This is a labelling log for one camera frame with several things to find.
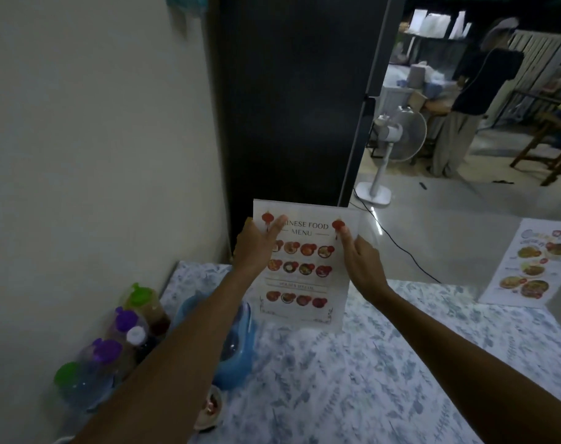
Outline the white slatted railing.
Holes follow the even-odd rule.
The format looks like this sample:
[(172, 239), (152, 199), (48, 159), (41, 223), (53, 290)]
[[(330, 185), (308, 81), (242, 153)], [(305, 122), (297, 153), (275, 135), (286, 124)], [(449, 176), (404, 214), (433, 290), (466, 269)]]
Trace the white slatted railing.
[(524, 59), (516, 77), (503, 85), (491, 103), (484, 118), (489, 128), (527, 120), (559, 104), (544, 94), (544, 87), (561, 65), (561, 35), (517, 30), (509, 48), (522, 51)]

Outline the green cap clear bottle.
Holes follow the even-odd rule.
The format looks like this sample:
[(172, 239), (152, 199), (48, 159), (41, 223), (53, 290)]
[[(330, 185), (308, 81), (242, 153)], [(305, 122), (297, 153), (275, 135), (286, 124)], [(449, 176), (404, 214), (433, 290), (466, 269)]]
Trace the green cap clear bottle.
[(111, 394), (114, 375), (97, 362), (71, 361), (56, 370), (53, 382), (68, 406), (89, 413)]

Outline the green cap sauce bottle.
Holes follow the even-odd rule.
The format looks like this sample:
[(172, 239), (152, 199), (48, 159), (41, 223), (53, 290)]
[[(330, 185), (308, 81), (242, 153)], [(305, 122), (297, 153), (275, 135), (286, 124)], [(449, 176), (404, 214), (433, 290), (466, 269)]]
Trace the green cap sauce bottle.
[(123, 307), (142, 316), (153, 336), (160, 338), (166, 335), (171, 320), (154, 289), (134, 283), (124, 300)]

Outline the brown wooden chair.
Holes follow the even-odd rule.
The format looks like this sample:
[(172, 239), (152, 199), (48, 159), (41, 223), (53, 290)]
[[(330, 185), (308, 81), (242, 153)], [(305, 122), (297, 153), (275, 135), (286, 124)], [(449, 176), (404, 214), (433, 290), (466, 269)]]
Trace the brown wooden chair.
[(561, 103), (550, 111), (537, 113), (535, 120), (534, 136), (510, 167), (514, 169), (523, 161), (543, 164), (549, 174), (540, 186), (547, 187), (561, 176)]

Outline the white cap dark bottle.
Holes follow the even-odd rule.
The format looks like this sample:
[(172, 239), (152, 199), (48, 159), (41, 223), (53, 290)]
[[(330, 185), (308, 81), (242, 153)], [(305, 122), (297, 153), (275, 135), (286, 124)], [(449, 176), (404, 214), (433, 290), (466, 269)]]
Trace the white cap dark bottle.
[(149, 334), (143, 326), (134, 326), (127, 332), (127, 342), (134, 348), (136, 364), (142, 361), (158, 346), (159, 341)]

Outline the colourful laminated menu sheet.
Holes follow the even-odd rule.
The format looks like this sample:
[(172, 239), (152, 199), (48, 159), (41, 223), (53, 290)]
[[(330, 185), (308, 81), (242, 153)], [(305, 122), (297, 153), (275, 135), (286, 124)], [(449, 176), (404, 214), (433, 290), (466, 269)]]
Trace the colourful laminated menu sheet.
[(561, 221), (524, 218), (480, 304), (543, 308), (561, 287)]

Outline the shelf with white bags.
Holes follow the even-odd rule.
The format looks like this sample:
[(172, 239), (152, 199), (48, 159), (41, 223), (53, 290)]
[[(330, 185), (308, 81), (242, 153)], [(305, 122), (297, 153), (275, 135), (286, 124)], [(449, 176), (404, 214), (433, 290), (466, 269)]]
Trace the shelf with white bags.
[(470, 45), (471, 23), (465, 17), (464, 10), (449, 15), (415, 9), (409, 21), (400, 22), (390, 63), (424, 64), (454, 80)]

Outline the purple cap bottle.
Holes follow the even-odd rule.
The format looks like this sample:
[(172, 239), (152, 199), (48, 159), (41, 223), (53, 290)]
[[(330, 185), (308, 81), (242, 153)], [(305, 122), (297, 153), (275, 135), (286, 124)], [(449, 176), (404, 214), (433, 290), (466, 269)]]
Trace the purple cap bottle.
[(82, 366), (85, 375), (113, 387), (123, 355), (124, 345), (121, 342), (97, 338), (79, 353), (77, 362)]
[(122, 306), (115, 309), (113, 321), (107, 329), (105, 339), (127, 344), (127, 333), (133, 327), (141, 327), (149, 335), (149, 326), (144, 317), (134, 310), (126, 310)]

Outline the person's right hand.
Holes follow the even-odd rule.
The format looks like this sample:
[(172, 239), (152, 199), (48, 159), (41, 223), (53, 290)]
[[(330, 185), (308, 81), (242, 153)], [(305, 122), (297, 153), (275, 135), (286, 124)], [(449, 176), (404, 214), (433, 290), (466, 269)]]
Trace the person's right hand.
[(381, 310), (384, 301), (392, 293), (392, 290), (384, 273), (380, 253), (362, 236), (357, 236), (354, 239), (356, 241), (356, 255), (352, 257), (344, 256), (348, 275), (357, 291), (370, 304)]

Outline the person's left hand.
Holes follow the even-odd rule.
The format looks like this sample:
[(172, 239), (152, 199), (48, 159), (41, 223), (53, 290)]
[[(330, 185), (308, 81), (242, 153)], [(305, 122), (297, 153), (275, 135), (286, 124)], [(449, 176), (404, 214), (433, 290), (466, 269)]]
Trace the person's left hand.
[(237, 237), (232, 261), (233, 278), (250, 284), (267, 267), (273, 248), (264, 243), (265, 231), (256, 226), (252, 217), (247, 217)]

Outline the white standing fan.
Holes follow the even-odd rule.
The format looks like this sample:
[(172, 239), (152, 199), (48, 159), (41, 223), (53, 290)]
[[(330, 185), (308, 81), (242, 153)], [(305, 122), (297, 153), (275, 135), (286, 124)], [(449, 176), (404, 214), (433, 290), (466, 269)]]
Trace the white standing fan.
[(388, 206), (392, 191), (384, 184), (390, 162), (405, 162), (416, 156), (427, 135), (426, 120), (420, 112), (399, 106), (392, 116), (380, 115), (374, 121), (379, 142), (386, 145), (385, 154), (373, 182), (360, 182), (354, 194), (363, 202)]

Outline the person's left forearm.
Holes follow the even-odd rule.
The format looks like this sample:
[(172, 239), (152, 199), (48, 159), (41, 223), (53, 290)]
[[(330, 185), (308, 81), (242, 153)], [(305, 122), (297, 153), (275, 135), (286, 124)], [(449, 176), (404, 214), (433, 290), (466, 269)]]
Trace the person's left forearm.
[(242, 298), (262, 269), (235, 261), (217, 289), (149, 354), (71, 444), (186, 444)]

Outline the clear acrylic menu stand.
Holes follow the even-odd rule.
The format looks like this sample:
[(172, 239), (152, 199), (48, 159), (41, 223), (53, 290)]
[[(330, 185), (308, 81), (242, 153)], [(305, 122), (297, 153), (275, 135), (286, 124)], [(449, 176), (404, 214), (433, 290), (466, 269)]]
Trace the clear acrylic menu stand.
[(247, 294), (255, 318), (341, 333), (350, 278), (339, 232), (346, 226), (356, 237), (361, 211), (253, 201), (253, 221), (260, 231), (270, 231), (280, 216), (287, 216), (287, 222)]

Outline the blue plastic container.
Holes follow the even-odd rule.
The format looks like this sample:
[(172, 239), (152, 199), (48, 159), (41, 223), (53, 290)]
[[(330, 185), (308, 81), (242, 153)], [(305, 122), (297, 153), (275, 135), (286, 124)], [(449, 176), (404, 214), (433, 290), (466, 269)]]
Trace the blue plastic container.
[[(172, 303), (166, 306), (166, 312), (172, 314), (169, 332), (211, 293), (212, 291), (196, 290), (183, 299), (173, 299)], [(243, 301), (226, 336), (213, 378), (213, 384), (222, 391), (239, 388), (251, 373), (255, 356), (255, 332), (256, 323), (252, 309), (246, 301)]]

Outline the person's right forearm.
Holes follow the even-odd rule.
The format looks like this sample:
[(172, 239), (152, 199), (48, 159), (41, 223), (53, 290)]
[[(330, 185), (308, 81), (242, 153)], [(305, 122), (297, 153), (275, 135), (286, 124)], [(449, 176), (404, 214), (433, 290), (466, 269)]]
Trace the person's right forearm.
[(484, 444), (561, 444), (561, 401), (379, 285), (364, 293), (399, 331)]

